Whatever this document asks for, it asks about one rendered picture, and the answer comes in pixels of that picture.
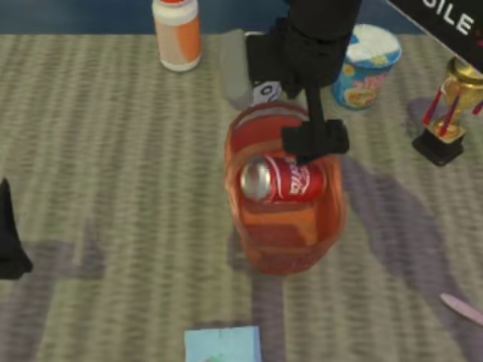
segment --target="blue paper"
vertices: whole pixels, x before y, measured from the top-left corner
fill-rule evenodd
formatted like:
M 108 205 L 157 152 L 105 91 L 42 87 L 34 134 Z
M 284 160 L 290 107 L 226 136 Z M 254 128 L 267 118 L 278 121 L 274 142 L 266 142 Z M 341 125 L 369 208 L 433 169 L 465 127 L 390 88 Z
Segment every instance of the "blue paper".
M 262 362 L 258 327 L 188 330 L 186 362 Z

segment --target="blue and yellow container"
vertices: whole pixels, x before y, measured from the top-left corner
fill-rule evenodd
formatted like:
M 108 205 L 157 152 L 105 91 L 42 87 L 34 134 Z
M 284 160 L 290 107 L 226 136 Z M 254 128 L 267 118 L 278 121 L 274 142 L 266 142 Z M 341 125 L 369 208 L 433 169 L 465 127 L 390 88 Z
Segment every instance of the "blue and yellow container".
M 392 33 L 378 26 L 356 25 L 342 71 L 332 86 L 337 102 L 352 110 L 371 107 L 401 54 Z

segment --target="bottle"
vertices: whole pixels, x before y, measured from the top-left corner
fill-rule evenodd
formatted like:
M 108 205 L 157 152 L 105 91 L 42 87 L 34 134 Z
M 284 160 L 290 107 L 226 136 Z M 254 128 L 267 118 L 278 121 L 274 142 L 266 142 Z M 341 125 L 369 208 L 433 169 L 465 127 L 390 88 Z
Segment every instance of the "bottle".
M 159 59 L 173 72 L 195 68 L 202 55 L 197 0 L 154 0 Z
M 290 275 L 314 266 L 337 241 L 346 220 L 339 158 L 312 162 L 325 175 L 324 191 L 306 202 L 260 203 L 246 198 L 242 171 L 257 156 L 288 157 L 281 128 L 308 118 L 289 103 L 264 103 L 242 112 L 231 123 L 225 141 L 225 190 L 234 225 L 248 261 L 268 275 Z

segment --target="red can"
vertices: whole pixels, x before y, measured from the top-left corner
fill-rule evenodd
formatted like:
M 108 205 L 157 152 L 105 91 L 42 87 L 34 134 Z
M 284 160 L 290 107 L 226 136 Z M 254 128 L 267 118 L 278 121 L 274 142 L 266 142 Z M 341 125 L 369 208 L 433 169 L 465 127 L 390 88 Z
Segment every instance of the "red can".
M 325 173 L 318 166 L 298 166 L 290 157 L 253 158 L 240 174 L 243 194 L 265 204 L 308 202 L 320 195 L 325 186 Z

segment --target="trophy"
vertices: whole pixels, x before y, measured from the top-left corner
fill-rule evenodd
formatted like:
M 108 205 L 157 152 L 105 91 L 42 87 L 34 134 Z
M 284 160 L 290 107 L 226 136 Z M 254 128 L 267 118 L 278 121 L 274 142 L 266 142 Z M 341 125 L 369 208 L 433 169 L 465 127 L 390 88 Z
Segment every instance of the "trophy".
M 441 97 L 447 111 L 434 117 Z M 482 108 L 483 75 L 459 58 L 451 59 L 445 80 L 424 115 L 425 130 L 413 141 L 413 147 L 433 164 L 445 166 L 463 153 L 465 130 L 460 125 L 460 116 L 468 109 L 477 115 Z

